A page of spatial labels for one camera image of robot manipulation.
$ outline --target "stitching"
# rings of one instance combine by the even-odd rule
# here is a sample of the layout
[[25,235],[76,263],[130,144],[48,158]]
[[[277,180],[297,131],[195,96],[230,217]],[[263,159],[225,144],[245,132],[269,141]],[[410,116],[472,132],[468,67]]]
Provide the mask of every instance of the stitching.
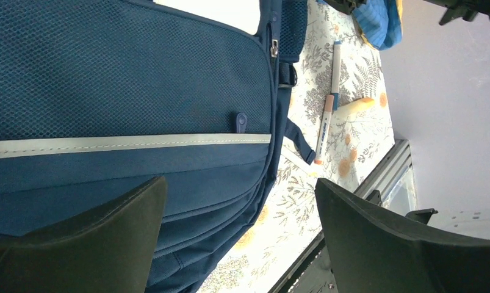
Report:
[[87,150],[91,148],[141,147],[141,146],[153,146],[153,145],[183,145],[187,143],[216,143],[216,142],[269,142],[269,140],[265,140],[265,139],[194,140],[189,142],[128,143],[124,145],[63,146],[60,148],[40,148],[40,149],[19,150],[19,151],[0,151],[0,154],[27,153],[33,151],[53,151],[53,150]]

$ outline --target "gray wall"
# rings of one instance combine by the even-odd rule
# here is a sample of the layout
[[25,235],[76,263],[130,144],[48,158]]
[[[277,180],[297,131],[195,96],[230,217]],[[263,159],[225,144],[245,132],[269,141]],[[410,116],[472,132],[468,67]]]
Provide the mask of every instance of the gray wall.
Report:
[[381,53],[396,138],[410,140],[419,208],[490,208],[490,22],[438,21],[404,2],[403,41]]

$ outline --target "strap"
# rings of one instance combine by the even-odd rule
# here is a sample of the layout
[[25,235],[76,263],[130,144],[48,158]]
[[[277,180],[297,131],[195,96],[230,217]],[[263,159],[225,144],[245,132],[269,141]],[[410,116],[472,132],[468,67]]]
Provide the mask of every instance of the strap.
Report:
[[304,159],[304,161],[308,163],[308,165],[311,165],[311,163],[315,160],[317,154],[313,149],[311,149],[311,146],[309,146],[308,142],[302,135],[302,131],[300,130],[300,128],[289,118],[286,121],[286,130],[284,132],[284,136],[294,142],[295,147],[297,147],[297,150],[300,153],[302,159]]
[[279,87],[292,88],[297,84],[297,71],[290,63],[279,62]]

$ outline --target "white trim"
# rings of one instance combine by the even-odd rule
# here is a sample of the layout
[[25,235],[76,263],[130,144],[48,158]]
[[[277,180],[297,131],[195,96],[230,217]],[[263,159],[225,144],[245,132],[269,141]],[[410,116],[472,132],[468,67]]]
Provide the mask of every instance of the white trim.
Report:
[[162,136],[5,140],[0,141],[0,159],[43,154],[187,147],[192,145],[270,143],[271,139],[270,134],[168,134]]

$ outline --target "tablecloth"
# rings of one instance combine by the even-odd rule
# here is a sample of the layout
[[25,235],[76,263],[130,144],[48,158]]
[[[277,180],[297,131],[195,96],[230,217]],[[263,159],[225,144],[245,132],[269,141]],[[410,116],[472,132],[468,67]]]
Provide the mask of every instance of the tablecloth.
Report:
[[295,64],[289,118],[315,148],[325,95],[331,90],[333,43],[342,41],[339,104],[371,97],[377,104],[334,116],[322,166],[309,166],[285,139],[278,178],[252,227],[219,262],[199,292],[268,292],[321,230],[314,186],[326,177],[354,191],[394,144],[378,51],[359,36],[350,16],[308,1],[308,28]]

